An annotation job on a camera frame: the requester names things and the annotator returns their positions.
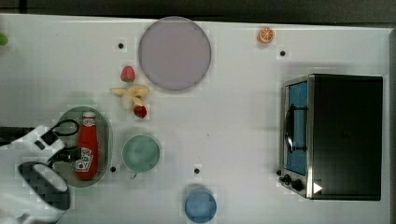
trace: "bottle cap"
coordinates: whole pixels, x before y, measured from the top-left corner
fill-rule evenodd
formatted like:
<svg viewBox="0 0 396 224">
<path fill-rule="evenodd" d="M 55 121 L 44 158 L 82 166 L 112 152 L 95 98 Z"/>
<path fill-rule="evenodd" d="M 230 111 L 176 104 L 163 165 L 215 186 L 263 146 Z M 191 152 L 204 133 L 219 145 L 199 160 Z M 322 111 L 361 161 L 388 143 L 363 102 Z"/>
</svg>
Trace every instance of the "bottle cap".
<svg viewBox="0 0 396 224">
<path fill-rule="evenodd" d="M 85 111 L 84 113 L 82 113 L 82 117 L 84 118 L 95 118 L 96 114 L 92 111 Z"/>
</svg>

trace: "white table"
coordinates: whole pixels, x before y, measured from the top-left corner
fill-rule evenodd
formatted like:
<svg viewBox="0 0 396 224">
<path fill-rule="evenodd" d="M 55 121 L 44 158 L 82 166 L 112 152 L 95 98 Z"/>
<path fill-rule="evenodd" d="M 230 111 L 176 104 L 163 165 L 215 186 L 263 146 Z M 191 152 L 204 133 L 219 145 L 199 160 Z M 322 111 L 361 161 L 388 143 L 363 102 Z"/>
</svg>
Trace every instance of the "white table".
<svg viewBox="0 0 396 224">
<path fill-rule="evenodd" d="M 153 22 L 0 15 L 9 37 L 0 48 L 1 126 L 53 125 L 73 106 L 91 105 L 113 127 L 117 172 L 72 188 L 73 206 L 59 223 L 189 223 L 182 201 L 194 184 L 217 198 L 212 223 L 389 223 L 389 29 L 272 24 L 276 39 L 263 47 L 256 35 L 265 24 L 198 22 L 213 62 L 197 87 L 172 93 L 138 67 L 138 43 Z M 126 48 L 117 49 L 120 41 Z M 134 119 L 109 92 L 126 85 L 126 64 L 136 68 L 136 83 L 150 87 L 149 119 Z M 277 183 L 280 89 L 311 73 L 383 76 L 380 202 L 308 201 Z M 155 134 L 163 155 L 155 171 L 131 181 L 120 150 L 138 133 Z"/>
</svg>

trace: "small bowl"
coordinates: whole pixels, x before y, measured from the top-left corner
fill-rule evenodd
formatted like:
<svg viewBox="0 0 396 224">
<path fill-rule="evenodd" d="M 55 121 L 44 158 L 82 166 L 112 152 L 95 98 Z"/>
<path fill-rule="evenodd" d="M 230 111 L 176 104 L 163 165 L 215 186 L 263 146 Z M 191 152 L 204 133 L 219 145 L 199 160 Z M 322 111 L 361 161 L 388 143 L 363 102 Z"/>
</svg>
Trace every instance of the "small bowl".
<svg viewBox="0 0 396 224">
<path fill-rule="evenodd" d="M 137 174 L 152 170 L 161 157 L 160 144 L 154 137 L 139 134 L 130 138 L 122 147 L 121 158 L 123 163 L 133 173 Z"/>
<path fill-rule="evenodd" d="M 189 220 L 195 223 L 210 221 L 216 214 L 218 206 L 215 198 L 205 190 L 194 190 L 184 203 L 184 211 Z"/>
</svg>

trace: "black appliance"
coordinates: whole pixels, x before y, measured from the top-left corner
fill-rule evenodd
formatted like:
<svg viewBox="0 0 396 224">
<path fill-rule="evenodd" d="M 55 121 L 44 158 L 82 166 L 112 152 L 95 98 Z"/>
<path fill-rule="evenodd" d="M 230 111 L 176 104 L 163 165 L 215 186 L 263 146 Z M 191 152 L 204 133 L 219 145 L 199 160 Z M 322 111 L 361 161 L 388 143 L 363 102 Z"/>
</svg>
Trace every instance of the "black appliance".
<svg viewBox="0 0 396 224">
<path fill-rule="evenodd" d="M 282 185 L 313 200 L 379 201 L 382 77 L 313 74 L 283 94 Z"/>
</svg>

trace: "oven door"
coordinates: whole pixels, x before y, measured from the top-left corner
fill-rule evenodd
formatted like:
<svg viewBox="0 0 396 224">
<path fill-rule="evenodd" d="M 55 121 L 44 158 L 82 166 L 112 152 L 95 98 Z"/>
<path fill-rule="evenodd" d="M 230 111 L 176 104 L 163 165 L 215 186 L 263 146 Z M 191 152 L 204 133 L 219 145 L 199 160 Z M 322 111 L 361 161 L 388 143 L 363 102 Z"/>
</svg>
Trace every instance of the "oven door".
<svg viewBox="0 0 396 224">
<path fill-rule="evenodd" d="M 307 197 L 308 80 L 302 77 L 284 86 L 282 185 Z"/>
</svg>

